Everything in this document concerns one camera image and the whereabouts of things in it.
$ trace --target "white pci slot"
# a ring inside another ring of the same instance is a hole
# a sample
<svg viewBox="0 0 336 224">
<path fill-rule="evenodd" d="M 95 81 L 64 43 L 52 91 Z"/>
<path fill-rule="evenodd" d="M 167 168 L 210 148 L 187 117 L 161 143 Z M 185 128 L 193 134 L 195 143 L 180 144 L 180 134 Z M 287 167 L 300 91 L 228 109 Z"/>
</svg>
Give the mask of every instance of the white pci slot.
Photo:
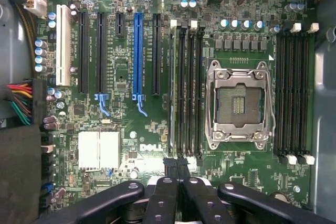
<svg viewBox="0 0 336 224">
<path fill-rule="evenodd" d="M 70 86 L 71 14 L 66 5 L 56 7 L 56 85 Z"/>
</svg>

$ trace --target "red wire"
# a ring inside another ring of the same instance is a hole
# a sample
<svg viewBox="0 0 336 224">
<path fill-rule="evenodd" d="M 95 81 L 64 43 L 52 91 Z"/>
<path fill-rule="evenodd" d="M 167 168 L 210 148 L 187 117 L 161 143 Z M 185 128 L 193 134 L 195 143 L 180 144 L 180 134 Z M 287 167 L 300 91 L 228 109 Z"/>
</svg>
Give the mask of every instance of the red wire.
<svg viewBox="0 0 336 224">
<path fill-rule="evenodd" d="M 25 87 L 19 87 L 19 86 L 15 86 L 15 85 L 7 85 L 7 87 L 9 87 L 12 90 L 21 90 L 21 91 L 27 92 L 28 94 L 32 94 L 32 92 Z"/>
</svg>

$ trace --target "green wire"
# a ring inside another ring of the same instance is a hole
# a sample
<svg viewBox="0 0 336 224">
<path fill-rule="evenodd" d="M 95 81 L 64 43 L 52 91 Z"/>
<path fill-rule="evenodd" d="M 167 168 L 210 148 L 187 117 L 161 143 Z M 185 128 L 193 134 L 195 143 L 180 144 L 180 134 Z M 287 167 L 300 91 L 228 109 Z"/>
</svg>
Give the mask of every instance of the green wire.
<svg viewBox="0 0 336 224">
<path fill-rule="evenodd" d="M 19 107 L 15 104 L 15 102 L 10 102 L 13 109 L 15 110 L 16 114 L 19 116 L 20 120 L 23 122 L 23 124 L 30 125 L 28 120 L 26 119 L 25 115 L 21 112 Z"/>
</svg>

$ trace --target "cpu socket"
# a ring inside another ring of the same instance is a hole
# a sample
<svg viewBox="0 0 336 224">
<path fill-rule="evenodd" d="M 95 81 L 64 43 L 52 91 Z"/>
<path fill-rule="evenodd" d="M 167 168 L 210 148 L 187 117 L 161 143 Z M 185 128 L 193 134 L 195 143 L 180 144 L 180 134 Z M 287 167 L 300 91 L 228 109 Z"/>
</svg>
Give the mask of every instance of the cpu socket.
<svg viewBox="0 0 336 224">
<path fill-rule="evenodd" d="M 275 129 L 266 63 L 260 62 L 257 69 L 225 69 L 213 60 L 207 72 L 205 112 L 210 149 L 220 142 L 254 142 L 264 149 Z"/>
</svg>

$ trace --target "screw hole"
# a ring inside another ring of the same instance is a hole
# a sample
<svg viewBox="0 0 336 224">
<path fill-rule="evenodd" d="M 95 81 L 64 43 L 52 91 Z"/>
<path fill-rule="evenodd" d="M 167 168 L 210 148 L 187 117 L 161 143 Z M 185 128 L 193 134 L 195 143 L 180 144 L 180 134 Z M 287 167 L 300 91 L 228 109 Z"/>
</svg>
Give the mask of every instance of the screw hole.
<svg viewBox="0 0 336 224">
<path fill-rule="evenodd" d="M 155 215 L 156 221 L 162 221 L 162 215 Z"/>
<path fill-rule="evenodd" d="M 220 221 L 222 221 L 222 217 L 220 215 L 215 215 L 215 220 L 217 222 L 220 222 Z"/>
</svg>

